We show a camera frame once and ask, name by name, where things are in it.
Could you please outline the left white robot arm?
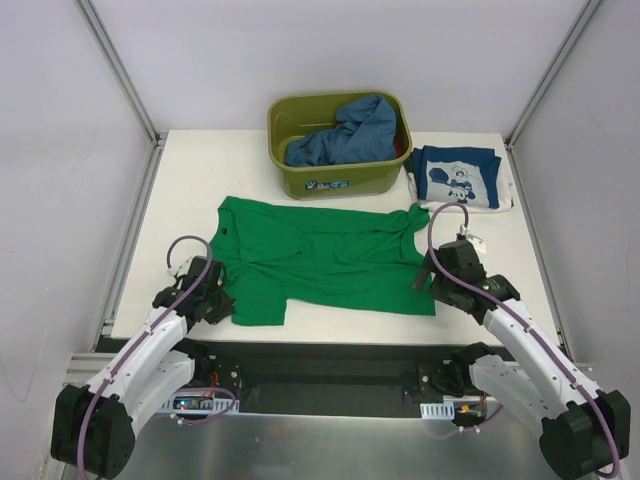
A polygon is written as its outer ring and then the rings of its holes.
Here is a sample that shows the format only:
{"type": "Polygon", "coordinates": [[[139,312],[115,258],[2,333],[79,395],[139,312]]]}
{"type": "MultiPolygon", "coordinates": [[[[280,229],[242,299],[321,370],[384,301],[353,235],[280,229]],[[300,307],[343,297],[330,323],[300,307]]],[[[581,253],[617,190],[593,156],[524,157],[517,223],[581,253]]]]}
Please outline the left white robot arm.
{"type": "Polygon", "coordinates": [[[198,322],[230,315],[227,272],[220,261],[196,256],[161,290],[141,329],[81,386],[66,385],[54,409],[51,456],[84,474],[117,477],[139,433],[172,401],[169,415],[193,425],[235,411],[238,388],[224,387],[212,355],[187,335],[198,322]]]}

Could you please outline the green t shirt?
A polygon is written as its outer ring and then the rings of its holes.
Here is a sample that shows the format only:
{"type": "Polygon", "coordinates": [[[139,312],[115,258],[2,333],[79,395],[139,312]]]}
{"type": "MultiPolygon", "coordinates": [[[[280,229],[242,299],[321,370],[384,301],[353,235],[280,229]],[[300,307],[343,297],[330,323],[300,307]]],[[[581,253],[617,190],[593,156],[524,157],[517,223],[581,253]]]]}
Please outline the green t shirt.
{"type": "Polygon", "coordinates": [[[412,284],[423,261],[416,233],[429,223],[417,205],[390,213],[276,206],[229,196],[211,240],[234,298],[231,320],[280,326],[287,303],[432,316],[435,302],[412,284]]]}

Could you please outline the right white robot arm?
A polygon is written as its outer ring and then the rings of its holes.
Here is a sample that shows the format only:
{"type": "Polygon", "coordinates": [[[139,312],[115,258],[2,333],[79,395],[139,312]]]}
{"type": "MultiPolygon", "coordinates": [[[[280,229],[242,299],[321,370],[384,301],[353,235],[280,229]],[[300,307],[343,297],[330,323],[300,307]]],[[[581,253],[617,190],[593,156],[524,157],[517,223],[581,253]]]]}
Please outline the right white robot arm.
{"type": "Polygon", "coordinates": [[[432,387],[461,397],[494,397],[525,424],[561,479],[617,476],[629,454],[631,406],[604,391],[540,330],[519,292],[502,275],[486,274],[470,241],[458,238],[425,254],[414,289],[470,316],[517,362],[511,368],[477,342],[451,356],[430,377],[432,387]]]}

